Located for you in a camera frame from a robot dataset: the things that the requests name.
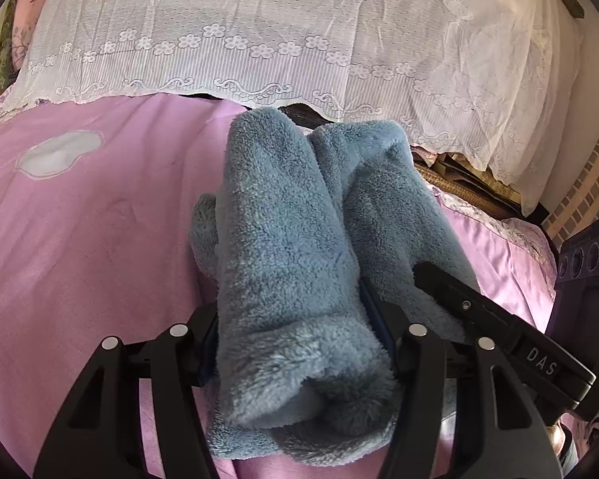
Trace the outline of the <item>blue fleece baby jacket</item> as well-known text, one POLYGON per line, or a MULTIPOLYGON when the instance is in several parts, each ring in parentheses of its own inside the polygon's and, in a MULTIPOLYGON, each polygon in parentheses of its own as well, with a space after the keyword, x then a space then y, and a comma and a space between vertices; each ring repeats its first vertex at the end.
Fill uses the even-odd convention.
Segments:
POLYGON ((196 265, 217 284, 219 383, 208 446, 221 459, 361 459, 392 438, 401 389, 358 283, 436 334, 460 322, 418 289, 430 262, 477 279, 396 122, 304 134, 272 108, 230 125, 224 178, 194 207, 196 265))

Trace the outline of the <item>brick pattern curtain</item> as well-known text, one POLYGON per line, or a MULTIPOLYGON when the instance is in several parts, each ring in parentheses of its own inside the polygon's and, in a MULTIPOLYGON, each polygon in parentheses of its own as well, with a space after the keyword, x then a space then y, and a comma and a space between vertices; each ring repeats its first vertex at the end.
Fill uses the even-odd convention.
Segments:
POLYGON ((575 184, 543 222, 555 247, 599 219, 599 139, 575 184))

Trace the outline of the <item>woven straw mat stack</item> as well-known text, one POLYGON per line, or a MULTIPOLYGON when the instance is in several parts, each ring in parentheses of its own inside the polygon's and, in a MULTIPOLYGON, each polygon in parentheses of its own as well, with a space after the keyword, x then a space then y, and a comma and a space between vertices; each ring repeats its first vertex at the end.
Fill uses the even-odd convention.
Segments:
POLYGON ((520 194, 496 180, 492 173, 474 169, 462 154, 431 154, 411 147, 415 167, 427 183, 455 195, 495 218, 519 218, 524 214, 520 194))

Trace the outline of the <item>pink printed bed sheet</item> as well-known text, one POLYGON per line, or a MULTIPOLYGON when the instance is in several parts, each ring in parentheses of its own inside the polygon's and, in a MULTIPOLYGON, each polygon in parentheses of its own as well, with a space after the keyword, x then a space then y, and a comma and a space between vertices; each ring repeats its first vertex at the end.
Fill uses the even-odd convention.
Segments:
POLYGON ((23 470, 105 337, 148 340, 208 297, 191 214, 240 113, 155 94, 0 125, 0 441, 23 470))

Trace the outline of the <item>white lace cover cloth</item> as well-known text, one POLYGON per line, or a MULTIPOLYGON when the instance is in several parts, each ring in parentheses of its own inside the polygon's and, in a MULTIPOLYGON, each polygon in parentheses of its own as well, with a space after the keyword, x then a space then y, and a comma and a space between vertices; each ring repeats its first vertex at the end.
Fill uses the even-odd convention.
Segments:
POLYGON ((46 0, 5 106, 162 92, 395 120, 531 212, 579 49, 561 0, 46 0))

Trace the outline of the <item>dark green patterned cushion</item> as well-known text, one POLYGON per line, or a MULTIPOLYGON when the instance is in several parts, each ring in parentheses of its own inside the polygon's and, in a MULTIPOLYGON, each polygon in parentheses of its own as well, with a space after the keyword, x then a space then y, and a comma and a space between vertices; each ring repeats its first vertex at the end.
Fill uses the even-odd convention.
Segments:
POLYGON ((7 0, 0 29, 0 91, 17 78, 19 69, 12 60, 12 29, 14 28, 17 0, 7 0))

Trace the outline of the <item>pink floral pillow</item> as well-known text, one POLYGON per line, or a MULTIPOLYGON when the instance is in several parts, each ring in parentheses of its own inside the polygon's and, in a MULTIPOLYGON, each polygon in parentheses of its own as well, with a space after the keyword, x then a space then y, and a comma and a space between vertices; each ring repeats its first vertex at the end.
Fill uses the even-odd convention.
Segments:
POLYGON ((46 0, 16 0, 12 24, 12 66, 20 70, 46 0))

